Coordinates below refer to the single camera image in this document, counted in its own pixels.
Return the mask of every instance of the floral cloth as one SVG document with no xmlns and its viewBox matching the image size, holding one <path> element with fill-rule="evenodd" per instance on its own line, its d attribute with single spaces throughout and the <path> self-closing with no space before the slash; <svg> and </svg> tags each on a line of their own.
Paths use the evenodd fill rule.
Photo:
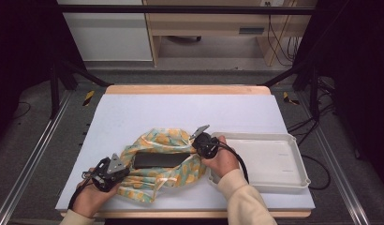
<svg viewBox="0 0 384 225">
<path fill-rule="evenodd" d="M 154 128 L 142 134 L 121 154 L 120 159 L 125 165 L 132 165 L 137 152 L 190 153 L 191 156 L 174 168 L 136 170 L 131 166 L 130 174 L 122 182 L 118 194 L 136 201 L 152 203 L 157 191 L 163 186 L 180 187 L 200 179 L 205 174 L 206 167 L 201 164 L 200 156 L 191 143 L 189 134 L 178 128 Z"/>
</svg>

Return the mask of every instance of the cabinet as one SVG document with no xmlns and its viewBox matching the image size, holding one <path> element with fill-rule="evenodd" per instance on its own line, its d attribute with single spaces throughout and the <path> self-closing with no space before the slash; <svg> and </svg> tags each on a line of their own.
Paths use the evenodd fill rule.
<svg viewBox="0 0 384 225">
<path fill-rule="evenodd" d="M 152 6 L 238 6 L 260 7 L 264 0 L 143 0 Z M 314 7 L 317 0 L 276 1 L 281 7 Z M 279 41 L 284 37 L 302 37 L 310 16 L 289 15 L 222 15 L 222 14 L 155 14 L 147 13 L 148 35 L 154 64 L 160 51 L 160 39 L 164 36 L 254 36 L 271 66 L 280 50 Z"/>
<path fill-rule="evenodd" d="M 141 5 L 140 0 L 58 0 L 73 5 Z M 152 61 L 143 13 L 64 13 L 83 61 Z"/>
</svg>

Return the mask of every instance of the white cabinet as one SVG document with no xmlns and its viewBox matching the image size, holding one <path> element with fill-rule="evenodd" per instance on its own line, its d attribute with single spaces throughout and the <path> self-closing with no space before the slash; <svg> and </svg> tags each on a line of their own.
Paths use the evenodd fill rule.
<svg viewBox="0 0 384 225">
<path fill-rule="evenodd" d="M 141 0 L 58 0 L 60 5 L 141 5 Z M 152 61 L 143 13 L 64 13 L 83 61 Z"/>
</svg>

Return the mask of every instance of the sleeve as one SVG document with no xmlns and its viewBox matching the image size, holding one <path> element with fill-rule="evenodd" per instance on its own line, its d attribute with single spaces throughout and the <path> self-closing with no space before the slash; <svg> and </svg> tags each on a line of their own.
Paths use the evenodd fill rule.
<svg viewBox="0 0 384 225">
<path fill-rule="evenodd" d="M 92 225 L 94 221 L 93 218 L 81 216 L 68 209 L 66 216 L 63 221 L 61 221 L 60 225 Z"/>
<path fill-rule="evenodd" d="M 228 172 L 219 181 L 218 189 L 228 201 L 229 225 L 277 224 L 261 195 L 247 184 L 241 170 Z"/>
</svg>

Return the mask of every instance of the smartphone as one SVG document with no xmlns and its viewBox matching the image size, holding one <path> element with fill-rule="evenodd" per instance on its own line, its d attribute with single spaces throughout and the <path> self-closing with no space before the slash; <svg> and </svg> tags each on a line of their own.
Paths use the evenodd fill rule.
<svg viewBox="0 0 384 225">
<path fill-rule="evenodd" d="M 134 156 L 133 168 L 173 168 L 180 165 L 189 156 L 189 153 L 164 154 L 140 152 Z"/>
</svg>

